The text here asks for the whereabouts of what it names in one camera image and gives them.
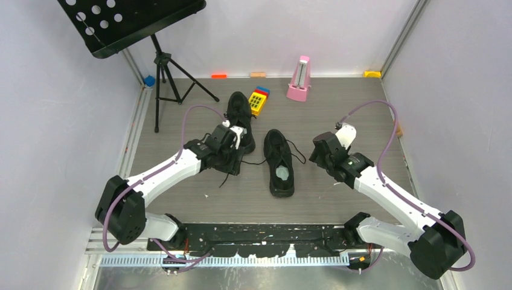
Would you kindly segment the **black shoe with laces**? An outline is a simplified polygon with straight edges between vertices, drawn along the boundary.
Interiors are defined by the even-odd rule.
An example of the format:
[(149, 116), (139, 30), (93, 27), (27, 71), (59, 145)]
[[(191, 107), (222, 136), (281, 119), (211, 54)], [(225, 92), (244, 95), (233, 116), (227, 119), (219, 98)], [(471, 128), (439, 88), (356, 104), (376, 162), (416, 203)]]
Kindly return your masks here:
[(267, 132), (263, 153), (269, 166), (269, 189), (276, 198), (288, 198), (295, 192), (292, 153), (285, 136), (277, 129)]

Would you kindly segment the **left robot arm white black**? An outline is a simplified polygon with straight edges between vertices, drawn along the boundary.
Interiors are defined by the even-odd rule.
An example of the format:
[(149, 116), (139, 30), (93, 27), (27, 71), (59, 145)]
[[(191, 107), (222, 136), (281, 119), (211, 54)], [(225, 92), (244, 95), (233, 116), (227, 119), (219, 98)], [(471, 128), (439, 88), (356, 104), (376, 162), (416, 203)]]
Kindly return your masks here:
[(157, 239), (171, 250), (185, 242), (185, 227), (170, 214), (151, 214), (146, 208), (159, 195), (206, 169), (238, 175), (245, 153), (242, 139), (247, 130), (218, 125), (205, 140), (191, 140), (171, 158), (127, 179), (110, 178), (95, 211), (95, 218), (120, 245), (138, 238)]

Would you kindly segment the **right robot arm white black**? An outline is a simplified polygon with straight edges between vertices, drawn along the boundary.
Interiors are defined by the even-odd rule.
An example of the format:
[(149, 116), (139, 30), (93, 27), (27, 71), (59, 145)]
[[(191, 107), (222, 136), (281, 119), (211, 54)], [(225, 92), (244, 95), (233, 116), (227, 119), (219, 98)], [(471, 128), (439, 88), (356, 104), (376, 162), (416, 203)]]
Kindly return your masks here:
[(344, 223), (346, 243), (353, 248), (365, 243), (389, 248), (409, 257), (420, 272), (435, 280), (455, 270), (454, 264), (469, 250), (462, 217), (426, 205), (380, 173), (365, 155), (350, 154), (354, 138), (342, 132), (320, 134), (313, 139), (309, 160), (337, 182), (371, 198), (400, 225), (360, 212)]

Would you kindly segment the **black shoe tied left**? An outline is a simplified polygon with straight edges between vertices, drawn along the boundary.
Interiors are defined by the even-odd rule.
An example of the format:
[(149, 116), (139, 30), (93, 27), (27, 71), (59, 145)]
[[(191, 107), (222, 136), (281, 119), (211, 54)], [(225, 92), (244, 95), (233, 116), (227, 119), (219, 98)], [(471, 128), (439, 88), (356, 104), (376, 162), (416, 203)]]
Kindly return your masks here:
[(255, 150), (255, 140), (252, 134), (251, 118), (253, 117), (248, 98), (240, 91), (233, 92), (228, 101), (225, 117), (231, 126), (242, 127), (246, 132), (241, 138), (240, 145), (245, 154)]

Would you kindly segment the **yellow toy block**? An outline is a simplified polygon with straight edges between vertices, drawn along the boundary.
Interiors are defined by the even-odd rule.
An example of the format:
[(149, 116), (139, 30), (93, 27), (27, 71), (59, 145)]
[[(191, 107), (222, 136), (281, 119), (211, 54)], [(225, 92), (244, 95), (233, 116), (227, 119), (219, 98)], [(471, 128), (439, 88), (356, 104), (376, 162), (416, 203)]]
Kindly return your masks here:
[(249, 97), (248, 101), (251, 109), (251, 114), (254, 116), (259, 116), (263, 109), (263, 106), (267, 101), (267, 95), (254, 91)]

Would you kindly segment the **brown block right edge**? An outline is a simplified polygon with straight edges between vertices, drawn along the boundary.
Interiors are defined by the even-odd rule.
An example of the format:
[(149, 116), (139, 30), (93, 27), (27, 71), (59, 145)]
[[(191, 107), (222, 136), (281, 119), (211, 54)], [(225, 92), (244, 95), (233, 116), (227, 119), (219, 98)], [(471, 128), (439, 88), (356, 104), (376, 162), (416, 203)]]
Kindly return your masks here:
[(395, 122), (395, 126), (396, 126), (395, 135), (397, 138), (401, 138), (403, 136), (403, 131), (402, 131), (402, 127), (401, 127), (400, 123)]

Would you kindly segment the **tan wooden block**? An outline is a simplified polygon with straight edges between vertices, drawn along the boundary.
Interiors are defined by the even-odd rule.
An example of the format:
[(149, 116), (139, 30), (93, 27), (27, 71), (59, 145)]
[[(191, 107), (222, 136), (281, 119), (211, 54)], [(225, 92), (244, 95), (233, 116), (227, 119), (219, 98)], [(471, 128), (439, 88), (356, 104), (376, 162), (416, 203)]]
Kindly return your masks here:
[(265, 72), (251, 72), (250, 78), (265, 78), (266, 73)]

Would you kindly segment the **pink metronome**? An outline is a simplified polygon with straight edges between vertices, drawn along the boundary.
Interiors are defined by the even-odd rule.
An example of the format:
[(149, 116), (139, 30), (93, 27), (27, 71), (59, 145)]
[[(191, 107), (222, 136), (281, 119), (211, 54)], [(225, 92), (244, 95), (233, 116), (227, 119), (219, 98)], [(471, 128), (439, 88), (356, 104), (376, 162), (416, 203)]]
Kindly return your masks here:
[(296, 102), (306, 102), (310, 88), (310, 58), (301, 56), (289, 83), (286, 97)]

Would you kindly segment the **yellow block in corner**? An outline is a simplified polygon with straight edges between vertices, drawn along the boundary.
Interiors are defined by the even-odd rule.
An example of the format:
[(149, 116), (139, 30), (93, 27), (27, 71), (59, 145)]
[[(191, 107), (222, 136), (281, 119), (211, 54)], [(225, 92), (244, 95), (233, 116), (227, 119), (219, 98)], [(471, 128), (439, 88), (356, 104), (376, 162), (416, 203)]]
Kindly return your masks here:
[(364, 71), (363, 72), (364, 78), (378, 78), (380, 79), (382, 77), (382, 73), (380, 71)]

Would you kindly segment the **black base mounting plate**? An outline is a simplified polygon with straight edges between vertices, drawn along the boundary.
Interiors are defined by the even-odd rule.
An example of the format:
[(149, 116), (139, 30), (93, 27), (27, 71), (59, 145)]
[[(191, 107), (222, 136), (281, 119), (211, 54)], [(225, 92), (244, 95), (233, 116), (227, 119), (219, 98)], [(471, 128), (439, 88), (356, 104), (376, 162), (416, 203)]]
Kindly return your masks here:
[(192, 258), (202, 256), (242, 258), (336, 257), (349, 249), (380, 250), (356, 238), (343, 225), (336, 224), (181, 224), (170, 240), (158, 239), (155, 233), (143, 233), (147, 249), (166, 249)]

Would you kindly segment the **blue block in corner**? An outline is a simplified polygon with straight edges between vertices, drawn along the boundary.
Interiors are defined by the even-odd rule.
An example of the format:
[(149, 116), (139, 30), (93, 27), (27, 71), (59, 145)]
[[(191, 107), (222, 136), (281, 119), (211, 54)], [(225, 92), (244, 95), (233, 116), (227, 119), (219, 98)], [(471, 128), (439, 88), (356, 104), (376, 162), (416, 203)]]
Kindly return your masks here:
[(149, 88), (153, 87), (155, 83), (156, 79), (153, 76), (147, 76), (144, 78), (144, 84)]

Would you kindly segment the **black music stand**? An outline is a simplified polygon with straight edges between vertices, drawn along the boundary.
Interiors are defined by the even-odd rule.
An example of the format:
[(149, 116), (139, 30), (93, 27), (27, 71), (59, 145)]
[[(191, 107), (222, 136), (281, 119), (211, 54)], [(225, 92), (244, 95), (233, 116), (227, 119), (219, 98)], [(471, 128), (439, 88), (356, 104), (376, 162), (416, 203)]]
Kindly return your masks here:
[(156, 37), (157, 32), (203, 10), (206, 1), (58, 0), (58, 3), (95, 58), (106, 59), (150, 38), (155, 48), (156, 87), (160, 87), (161, 82), (169, 82), (174, 93), (172, 102), (183, 103), (189, 93), (180, 95), (169, 65), (192, 81), (190, 88), (198, 86), (219, 102), (220, 99), (173, 60), (171, 54), (163, 52)]

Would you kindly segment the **orange block at wall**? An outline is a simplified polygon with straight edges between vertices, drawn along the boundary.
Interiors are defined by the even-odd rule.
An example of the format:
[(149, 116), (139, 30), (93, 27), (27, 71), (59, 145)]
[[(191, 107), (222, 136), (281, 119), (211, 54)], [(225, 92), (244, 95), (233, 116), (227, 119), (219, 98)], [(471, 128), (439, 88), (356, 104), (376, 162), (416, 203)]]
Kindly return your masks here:
[(211, 78), (212, 79), (226, 79), (227, 78), (227, 74), (212, 74)]

